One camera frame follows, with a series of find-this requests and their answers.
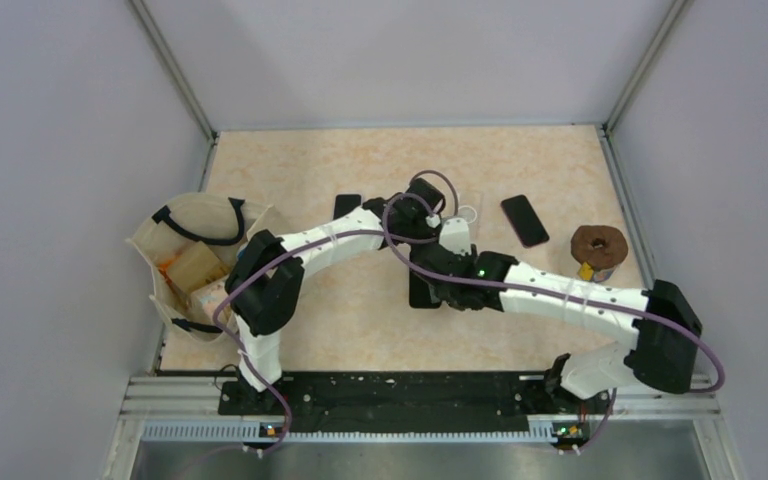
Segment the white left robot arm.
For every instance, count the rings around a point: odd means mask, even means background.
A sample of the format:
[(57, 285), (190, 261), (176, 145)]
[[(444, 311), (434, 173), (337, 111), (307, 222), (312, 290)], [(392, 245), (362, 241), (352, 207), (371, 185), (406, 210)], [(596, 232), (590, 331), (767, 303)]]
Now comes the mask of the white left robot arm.
[(295, 314), (304, 284), (326, 268), (385, 248), (383, 219), (396, 245), (430, 242), (445, 206), (444, 194), (416, 176), (406, 192), (369, 199), (320, 226), (282, 235), (264, 229), (250, 238), (225, 290), (238, 327), (242, 398), (252, 410), (268, 413), (279, 404), (281, 331)]

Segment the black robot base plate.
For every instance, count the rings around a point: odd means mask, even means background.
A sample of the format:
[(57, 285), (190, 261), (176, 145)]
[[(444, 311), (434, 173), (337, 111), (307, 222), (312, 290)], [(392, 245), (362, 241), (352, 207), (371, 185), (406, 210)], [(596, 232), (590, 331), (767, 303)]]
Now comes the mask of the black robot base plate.
[(519, 433), (538, 415), (581, 420), (607, 409), (606, 391), (582, 400), (538, 372), (286, 372), (275, 392), (223, 383), (224, 416), (279, 416), (293, 433)]

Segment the beige tote bag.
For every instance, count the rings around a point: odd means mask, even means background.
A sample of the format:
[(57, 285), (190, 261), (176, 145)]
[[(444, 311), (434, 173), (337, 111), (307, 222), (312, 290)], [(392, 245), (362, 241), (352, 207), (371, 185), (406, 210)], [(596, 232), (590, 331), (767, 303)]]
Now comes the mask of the beige tote bag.
[(186, 193), (144, 220), (127, 243), (150, 269), (149, 299), (161, 320), (192, 342), (210, 343), (224, 336), (211, 315), (221, 298), (218, 282), (227, 278), (239, 250), (261, 230), (279, 235), (289, 227), (273, 205)]

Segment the black iphone with apple logo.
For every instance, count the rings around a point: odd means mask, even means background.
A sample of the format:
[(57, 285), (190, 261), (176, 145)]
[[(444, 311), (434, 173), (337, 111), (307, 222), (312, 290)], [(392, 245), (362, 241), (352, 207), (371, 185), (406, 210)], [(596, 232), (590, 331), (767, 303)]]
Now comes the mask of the black iphone with apple logo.
[(349, 214), (355, 208), (359, 207), (362, 202), (363, 197), (361, 194), (338, 194), (335, 197), (332, 218), (336, 220)]

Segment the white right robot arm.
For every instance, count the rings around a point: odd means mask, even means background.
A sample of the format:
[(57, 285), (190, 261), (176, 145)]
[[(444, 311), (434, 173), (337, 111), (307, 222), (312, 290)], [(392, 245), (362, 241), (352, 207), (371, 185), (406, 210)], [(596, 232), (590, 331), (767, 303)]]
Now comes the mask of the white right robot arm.
[(690, 392), (701, 324), (680, 289), (606, 287), (540, 270), (514, 256), (479, 252), (455, 221), (441, 240), (412, 247), (411, 270), (441, 302), (457, 310), (533, 314), (594, 331), (611, 343), (560, 356), (548, 370), (546, 397), (572, 412), (603, 391), (645, 385)]

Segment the black phone case with camera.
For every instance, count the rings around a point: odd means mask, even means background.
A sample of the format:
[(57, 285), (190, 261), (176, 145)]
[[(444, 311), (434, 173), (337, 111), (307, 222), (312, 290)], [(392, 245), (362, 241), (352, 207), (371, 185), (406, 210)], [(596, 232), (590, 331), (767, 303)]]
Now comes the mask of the black phone case with camera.
[(413, 270), (409, 271), (408, 304), (412, 309), (438, 309), (442, 305), (432, 287)]

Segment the aluminium frame rail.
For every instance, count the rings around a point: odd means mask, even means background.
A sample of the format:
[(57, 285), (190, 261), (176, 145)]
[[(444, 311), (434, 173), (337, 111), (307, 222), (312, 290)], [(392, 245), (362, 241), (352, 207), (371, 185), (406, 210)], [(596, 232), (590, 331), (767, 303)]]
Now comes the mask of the aluminium frame rail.
[(629, 386), (585, 402), (548, 399), (533, 373), (295, 372), (276, 395), (229, 373), (133, 378), (120, 414), (150, 440), (582, 445), (611, 420), (694, 421), (720, 406), (708, 381), (685, 395)]

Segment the clear magsafe phone case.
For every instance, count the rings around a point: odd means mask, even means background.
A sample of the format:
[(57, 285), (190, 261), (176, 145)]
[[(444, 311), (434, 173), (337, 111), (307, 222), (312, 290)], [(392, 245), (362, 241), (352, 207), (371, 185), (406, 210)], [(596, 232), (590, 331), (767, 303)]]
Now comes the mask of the clear magsafe phone case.
[(479, 237), (482, 219), (483, 194), (475, 190), (463, 190), (457, 194), (458, 208), (455, 216), (468, 226), (470, 238), (475, 242)]

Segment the purple edged smartphone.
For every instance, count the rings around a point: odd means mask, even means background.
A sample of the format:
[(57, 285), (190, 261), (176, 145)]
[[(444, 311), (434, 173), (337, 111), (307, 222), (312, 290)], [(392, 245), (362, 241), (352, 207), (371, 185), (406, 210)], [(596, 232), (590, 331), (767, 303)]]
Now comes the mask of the purple edged smartphone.
[(548, 231), (525, 195), (506, 198), (500, 206), (523, 247), (532, 248), (550, 240)]

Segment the brown donut on cup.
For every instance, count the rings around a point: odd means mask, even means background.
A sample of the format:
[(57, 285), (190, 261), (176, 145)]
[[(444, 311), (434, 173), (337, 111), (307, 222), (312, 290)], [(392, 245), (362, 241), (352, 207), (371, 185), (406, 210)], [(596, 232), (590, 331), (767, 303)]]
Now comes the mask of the brown donut on cup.
[(621, 230), (608, 225), (581, 225), (570, 240), (570, 253), (579, 264), (577, 276), (604, 283), (626, 260), (629, 245)]

